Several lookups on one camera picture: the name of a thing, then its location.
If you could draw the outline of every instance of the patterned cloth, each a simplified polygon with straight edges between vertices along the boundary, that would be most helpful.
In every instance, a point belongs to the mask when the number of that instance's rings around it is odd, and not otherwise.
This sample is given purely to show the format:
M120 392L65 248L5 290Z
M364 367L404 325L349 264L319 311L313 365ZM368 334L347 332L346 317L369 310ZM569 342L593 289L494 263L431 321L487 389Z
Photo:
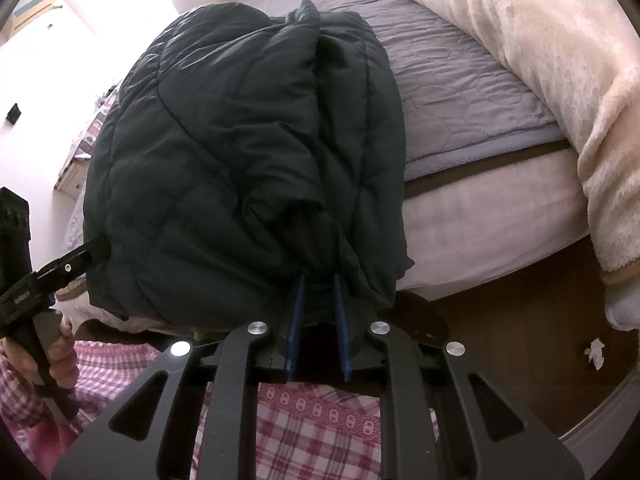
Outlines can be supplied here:
M80 377L78 416L69 428L82 433L159 352L148 345L76 342ZM47 417L30 384L0 352L0 415L34 462L28 428ZM206 409L203 407L191 468L195 478ZM380 404L329 386L261 384L258 391L257 478L374 480L380 471Z

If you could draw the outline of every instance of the bed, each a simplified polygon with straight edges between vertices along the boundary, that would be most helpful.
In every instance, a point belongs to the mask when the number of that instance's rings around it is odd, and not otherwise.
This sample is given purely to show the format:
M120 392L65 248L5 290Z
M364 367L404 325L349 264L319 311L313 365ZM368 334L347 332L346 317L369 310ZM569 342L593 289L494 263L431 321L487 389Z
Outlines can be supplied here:
M230 1L272 16L300 3ZM441 298L528 266L588 233L575 151L551 111L477 41L409 0L312 1L320 10L359 12L396 76L408 144L404 227L415 262L398 289ZM415 20L426 35L416 35ZM81 240L81 224L80 199L63 250ZM84 289L76 290L82 295L59 297L74 304L59 307L78 321L101 316ZM103 321L120 330L148 328L110 315Z

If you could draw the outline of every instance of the black wall switch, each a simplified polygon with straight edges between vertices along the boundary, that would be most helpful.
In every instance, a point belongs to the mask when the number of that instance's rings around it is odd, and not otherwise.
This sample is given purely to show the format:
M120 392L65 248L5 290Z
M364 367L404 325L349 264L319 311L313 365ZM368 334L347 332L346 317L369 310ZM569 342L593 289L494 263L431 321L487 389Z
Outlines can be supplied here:
M22 112L20 111L20 108L18 108L18 103L16 103L11 107L11 110L9 110L9 113L6 115L6 120L11 124L15 124L15 121L18 120L21 114Z

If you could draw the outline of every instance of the person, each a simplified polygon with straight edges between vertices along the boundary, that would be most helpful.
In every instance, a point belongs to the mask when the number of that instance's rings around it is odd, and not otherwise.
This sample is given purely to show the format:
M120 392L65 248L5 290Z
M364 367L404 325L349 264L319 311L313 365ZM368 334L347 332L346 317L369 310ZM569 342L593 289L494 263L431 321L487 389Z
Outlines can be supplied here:
M160 352L148 344L75 341L63 319L47 349L50 374L75 387L78 415L57 426L33 391L36 364L11 339L0 344L0 416L25 455L49 479L69 446ZM196 434L191 479L196 478L204 429ZM380 404L377 398L330 386L261 384L258 391L256 477L284 480L372 480L380 472Z

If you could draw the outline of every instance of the red and white checkered clothing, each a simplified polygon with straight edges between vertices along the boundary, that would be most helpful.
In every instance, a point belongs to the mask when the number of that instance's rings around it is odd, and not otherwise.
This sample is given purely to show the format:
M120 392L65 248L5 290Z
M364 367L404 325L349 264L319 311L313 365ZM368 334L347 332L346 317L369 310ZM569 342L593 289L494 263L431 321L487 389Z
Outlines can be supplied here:
M76 342L80 377L78 416L69 422L81 433L158 356L148 345ZM195 478L206 409L203 407L191 478ZM32 460L27 428L47 410L0 354L0 415ZM281 480L373 480L380 471L380 405L329 386L261 384L258 393L257 478Z

